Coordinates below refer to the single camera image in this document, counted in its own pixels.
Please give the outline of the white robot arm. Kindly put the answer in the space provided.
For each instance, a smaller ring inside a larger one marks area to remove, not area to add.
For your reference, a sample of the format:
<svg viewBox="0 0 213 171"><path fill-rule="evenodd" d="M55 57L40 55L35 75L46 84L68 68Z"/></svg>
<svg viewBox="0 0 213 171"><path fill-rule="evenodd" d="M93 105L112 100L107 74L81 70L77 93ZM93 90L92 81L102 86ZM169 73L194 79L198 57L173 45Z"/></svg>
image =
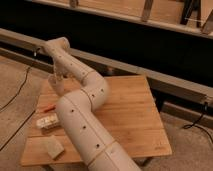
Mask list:
<svg viewBox="0 0 213 171"><path fill-rule="evenodd" d="M94 111L108 96L103 76L68 53L65 37L45 42L46 53L55 64L54 81L60 86L66 72L72 73L82 87L66 93L56 103L56 114L89 171L141 171L123 147L111 136Z"/></svg>

